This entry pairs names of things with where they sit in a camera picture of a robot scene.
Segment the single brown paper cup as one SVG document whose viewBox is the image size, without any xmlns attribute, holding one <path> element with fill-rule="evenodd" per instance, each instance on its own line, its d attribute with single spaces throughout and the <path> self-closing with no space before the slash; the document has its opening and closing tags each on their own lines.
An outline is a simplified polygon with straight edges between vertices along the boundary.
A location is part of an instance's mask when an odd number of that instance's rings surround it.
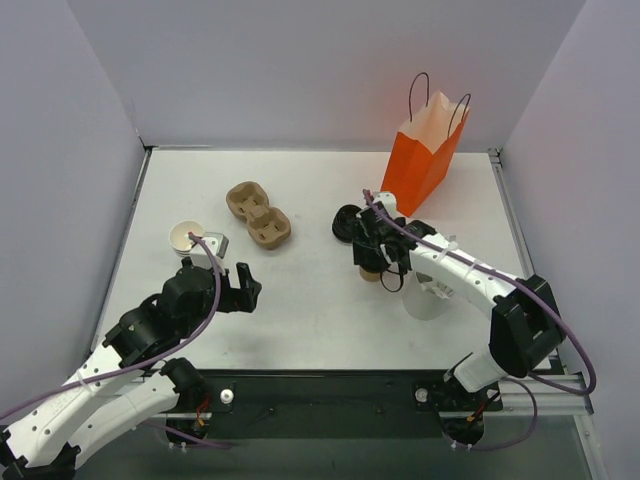
<svg viewBox="0 0 640 480">
<path fill-rule="evenodd" d="M 379 282 L 381 277 L 379 273 L 370 272 L 363 267 L 359 268 L 360 277 L 367 282 Z"/>
</svg>

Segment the brown pulp cup carrier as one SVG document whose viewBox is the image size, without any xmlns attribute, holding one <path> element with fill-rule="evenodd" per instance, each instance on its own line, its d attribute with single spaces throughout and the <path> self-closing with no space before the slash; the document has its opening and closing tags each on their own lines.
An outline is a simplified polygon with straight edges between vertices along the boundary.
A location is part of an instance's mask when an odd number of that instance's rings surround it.
<svg viewBox="0 0 640 480">
<path fill-rule="evenodd" d="M 270 205 L 262 186 L 253 181 L 242 182 L 226 194 L 230 212 L 245 223 L 251 239 L 265 250 L 274 250 L 287 241 L 292 233 L 289 218 Z"/>
</svg>

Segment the orange paper bag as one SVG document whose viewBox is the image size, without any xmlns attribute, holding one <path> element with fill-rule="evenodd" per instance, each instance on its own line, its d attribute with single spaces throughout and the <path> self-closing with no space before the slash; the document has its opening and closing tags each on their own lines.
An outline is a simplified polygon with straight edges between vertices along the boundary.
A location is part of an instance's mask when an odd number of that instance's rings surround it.
<svg viewBox="0 0 640 480">
<path fill-rule="evenodd" d="M 399 127 L 380 189 L 392 193 L 397 209 L 413 215 L 445 179 L 466 124 L 471 95 L 449 100 L 441 91 L 430 90 L 425 79 L 425 103 L 417 110 L 409 104 L 409 117 Z"/>
</svg>

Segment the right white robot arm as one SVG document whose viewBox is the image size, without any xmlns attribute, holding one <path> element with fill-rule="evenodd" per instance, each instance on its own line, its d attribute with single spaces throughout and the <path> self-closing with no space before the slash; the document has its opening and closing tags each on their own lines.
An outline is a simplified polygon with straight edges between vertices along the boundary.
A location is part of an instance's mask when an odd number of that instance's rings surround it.
<svg viewBox="0 0 640 480">
<path fill-rule="evenodd" d="M 391 220 L 371 208 L 351 221 L 354 263 L 381 274 L 395 265 L 404 275 L 426 275 L 453 291 L 490 320 L 488 344 L 449 370 L 446 401 L 464 408 L 479 390 L 511 375 L 528 376 L 566 338 L 552 317 L 557 306 L 549 284 L 537 275 L 517 278 L 477 261 L 432 226 Z"/>
</svg>

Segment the stack of black lids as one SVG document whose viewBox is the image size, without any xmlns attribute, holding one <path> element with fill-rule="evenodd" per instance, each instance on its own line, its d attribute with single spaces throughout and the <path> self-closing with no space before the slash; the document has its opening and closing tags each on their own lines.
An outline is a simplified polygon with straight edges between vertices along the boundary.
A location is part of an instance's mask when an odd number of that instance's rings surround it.
<svg viewBox="0 0 640 480">
<path fill-rule="evenodd" d="M 336 212 L 331 225 L 333 235 L 341 242 L 351 244 L 353 241 L 353 228 L 357 223 L 357 214 L 361 208 L 357 205 L 343 205 Z"/>
</svg>

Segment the stack of paper cups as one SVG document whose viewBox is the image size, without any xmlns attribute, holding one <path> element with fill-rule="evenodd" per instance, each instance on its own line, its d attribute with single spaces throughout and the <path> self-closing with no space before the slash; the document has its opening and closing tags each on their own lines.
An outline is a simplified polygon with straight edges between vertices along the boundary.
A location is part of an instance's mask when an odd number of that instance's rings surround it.
<svg viewBox="0 0 640 480">
<path fill-rule="evenodd" d="M 188 257 L 195 245 L 190 235 L 202 237 L 204 232 L 204 227 L 196 221 L 186 220 L 179 222 L 169 232 L 169 244 L 179 257 Z"/>
</svg>

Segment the white wrapped straws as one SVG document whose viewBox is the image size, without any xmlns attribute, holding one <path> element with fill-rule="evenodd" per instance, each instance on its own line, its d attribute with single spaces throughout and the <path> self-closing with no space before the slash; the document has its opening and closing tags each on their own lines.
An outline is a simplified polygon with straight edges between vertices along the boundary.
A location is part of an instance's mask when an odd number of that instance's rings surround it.
<svg viewBox="0 0 640 480">
<path fill-rule="evenodd" d="M 424 292 L 442 300 L 450 299 L 455 294 L 453 289 L 434 279 L 421 282 L 420 287 Z"/>
</svg>

